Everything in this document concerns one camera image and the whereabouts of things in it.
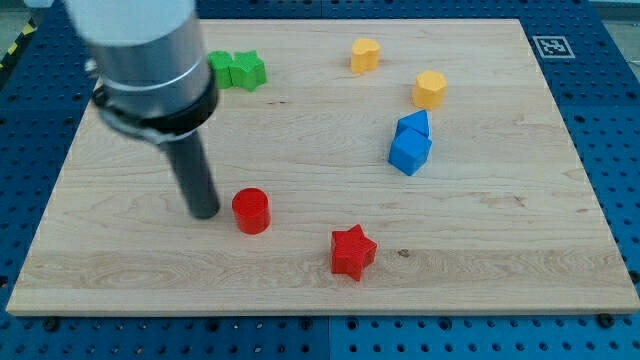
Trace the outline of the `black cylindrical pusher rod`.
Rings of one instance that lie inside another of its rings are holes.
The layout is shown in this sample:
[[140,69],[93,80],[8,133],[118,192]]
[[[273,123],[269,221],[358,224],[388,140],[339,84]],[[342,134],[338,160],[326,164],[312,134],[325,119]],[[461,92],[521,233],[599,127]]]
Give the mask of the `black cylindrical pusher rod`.
[[196,219],[209,219],[220,202],[207,156],[197,131],[160,145],[166,154],[187,209]]

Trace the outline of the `black flange ring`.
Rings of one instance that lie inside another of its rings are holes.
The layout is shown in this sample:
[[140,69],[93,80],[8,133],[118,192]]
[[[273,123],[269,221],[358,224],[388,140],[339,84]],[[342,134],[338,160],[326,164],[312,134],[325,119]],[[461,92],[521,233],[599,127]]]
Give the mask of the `black flange ring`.
[[209,78],[204,92],[194,103],[180,111],[157,117],[141,117],[117,108],[105,88],[100,85],[91,97],[101,121],[125,137],[156,145],[189,136],[209,119],[218,104],[215,78]]

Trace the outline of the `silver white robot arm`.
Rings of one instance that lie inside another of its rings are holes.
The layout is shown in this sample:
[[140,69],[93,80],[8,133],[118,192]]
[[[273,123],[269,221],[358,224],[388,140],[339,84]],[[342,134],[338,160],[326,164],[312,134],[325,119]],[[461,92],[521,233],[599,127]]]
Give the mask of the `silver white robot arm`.
[[190,214],[215,216],[219,199],[198,129],[218,103],[191,0],[66,0],[86,44],[92,101],[103,123],[163,150]]

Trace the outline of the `green block behind arm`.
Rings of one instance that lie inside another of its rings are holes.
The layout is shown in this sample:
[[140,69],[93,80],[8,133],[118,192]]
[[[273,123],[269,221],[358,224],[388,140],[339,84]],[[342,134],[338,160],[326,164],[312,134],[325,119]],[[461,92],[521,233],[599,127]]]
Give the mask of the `green block behind arm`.
[[228,89],[233,86],[230,73],[230,65],[233,58],[229,52],[214,50],[207,55],[209,64],[214,73],[217,87],[220,89]]

